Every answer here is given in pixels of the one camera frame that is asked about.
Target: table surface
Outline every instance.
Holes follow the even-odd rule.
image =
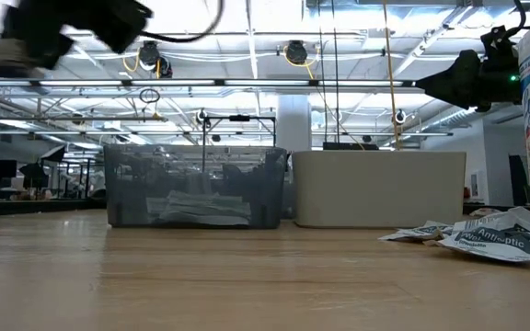
[[[377,241],[388,233],[0,216],[0,330],[530,329],[530,266]]]

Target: white pillar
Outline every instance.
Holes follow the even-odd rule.
[[[310,151],[312,146],[308,95],[280,95],[277,108],[277,146],[288,152]]]

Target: wooden table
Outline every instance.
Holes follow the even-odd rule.
[[[0,217],[0,330],[523,330],[530,267],[386,230],[109,229]]]

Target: translucent plastic bin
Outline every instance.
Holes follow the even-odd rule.
[[[272,147],[107,145],[112,226],[273,229],[286,151]]]

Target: ceiling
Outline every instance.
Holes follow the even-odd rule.
[[[333,19],[329,0],[321,1],[320,16],[317,7],[312,6],[316,0],[227,0],[222,21],[213,35],[194,43],[160,43],[159,48],[173,67],[173,78],[179,79],[309,79],[306,68],[291,66],[284,59],[282,50],[288,40],[305,42],[310,53],[308,61],[313,63],[310,69],[316,79],[387,79],[386,23],[382,2],[335,1]],[[146,30],[174,37],[204,30],[217,11],[217,0],[140,2],[155,13]],[[390,48],[397,80],[417,80],[438,73],[448,68],[462,50],[483,51],[479,36],[489,32],[491,27],[504,24],[510,28],[519,21],[511,0],[393,0],[388,3],[387,25],[392,30]],[[530,2],[524,3],[530,10]],[[0,1],[0,13],[4,4],[14,2]],[[530,25],[530,12],[527,14],[527,25]],[[318,34],[320,30],[323,31],[322,39]],[[66,28],[64,33],[77,43],[56,70],[45,73],[50,79],[128,79],[129,76],[148,79],[154,75],[140,67],[130,72],[123,64],[126,61],[134,67],[137,50],[144,39],[139,39],[127,52],[119,55],[109,51],[88,31]],[[522,33],[515,38],[518,40],[521,36]],[[322,56],[317,55],[317,48]],[[140,115],[139,111],[145,107],[137,93],[124,96],[116,89],[75,90],[68,86],[52,92],[43,97],[20,88],[0,87],[0,98],[12,106],[18,105],[17,114],[25,110],[34,114],[34,111],[45,109],[46,115],[51,117],[72,116],[77,112],[88,117],[132,117]],[[187,92],[185,87],[161,90],[162,99],[147,108],[147,116],[156,112],[168,121],[123,121],[121,127],[130,131],[194,131],[193,119],[199,109],[215,115],[259,113],[274,116],[277,96],[289,93],[282,89],[207,87],[195,88],[193,97]],[[324,112],[324,101],[316,90],[301,93],[308,94],[312,110]],[[338,98],[342,124],[347,130],[390,130],[392,99],[385,89],[374,93],[345,90],[340,91]],[[336,100],[334,91],[328,93],[330,108],[336,107]],[[459,110],[423,95],[420,90],[396,93],[395,101],[396,108],[415,115],[408,119],[410,127],[422,127],[423,121],[436,115]],[[222,125],[226,130],[256,131],[261,127],[257,122],[244,123],[240,127],[234,123]],[[70,130],[71,124],[57,128],[60,127]],[[153,135],[145,139],[156,143],[194,143],[189,137],[176,135]],[[221,144],[225,143],[271,145],[271,137],[267,134],[242,140],[232,137],[223,139]],[[316,144],[319,144],[318,139],[314,140]]]

